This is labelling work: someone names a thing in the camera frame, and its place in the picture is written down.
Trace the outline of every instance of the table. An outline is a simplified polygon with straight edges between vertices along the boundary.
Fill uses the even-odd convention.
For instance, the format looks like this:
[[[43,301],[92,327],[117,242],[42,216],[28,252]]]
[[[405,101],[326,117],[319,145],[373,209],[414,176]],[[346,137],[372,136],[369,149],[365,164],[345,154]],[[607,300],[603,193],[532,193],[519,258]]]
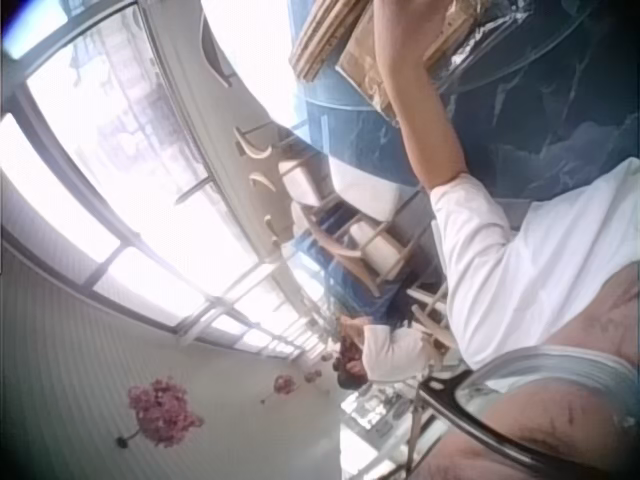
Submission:
[[[340,46],[313,84],[296,81],[288,55],[312,3],[202,0],[221,49],[276,122],[356,168],[416,185],[400,131],[333,69]],[[552,198],[638,155],[638,9],[534,3],[442,94],[471,173],[501,198]]]

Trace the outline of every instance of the plastic bag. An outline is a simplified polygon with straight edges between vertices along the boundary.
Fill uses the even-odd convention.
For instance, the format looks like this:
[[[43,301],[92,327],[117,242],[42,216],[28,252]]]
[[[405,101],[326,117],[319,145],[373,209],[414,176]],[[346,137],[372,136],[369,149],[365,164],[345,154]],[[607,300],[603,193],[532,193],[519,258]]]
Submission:
[[[531,13],[533,0],[454,0],[442,33],[425,52],[425,68],[440,91]],[[373,5],[347,43],[336,69],[394,125],[395,113],[375,58]]]

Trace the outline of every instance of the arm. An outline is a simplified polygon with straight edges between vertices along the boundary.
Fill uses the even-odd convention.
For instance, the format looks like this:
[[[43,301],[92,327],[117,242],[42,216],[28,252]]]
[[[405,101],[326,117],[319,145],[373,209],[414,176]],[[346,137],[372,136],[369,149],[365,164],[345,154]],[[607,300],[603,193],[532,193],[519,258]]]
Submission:
[[[451,0],[375,0],[376,57],[411,166],[428,191],[467,172],[464,154],[423,55]]]

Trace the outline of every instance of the pink flower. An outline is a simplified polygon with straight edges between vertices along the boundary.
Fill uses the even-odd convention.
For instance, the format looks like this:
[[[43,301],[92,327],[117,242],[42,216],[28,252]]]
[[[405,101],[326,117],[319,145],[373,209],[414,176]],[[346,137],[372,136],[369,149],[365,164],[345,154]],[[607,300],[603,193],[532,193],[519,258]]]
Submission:
[[[156,446],[178,445],[191,428],[204,425],[202,417],[189,411],[187,391],[171,377],[158,378],[148,387],[131,387],[128,396],[140,433]]]

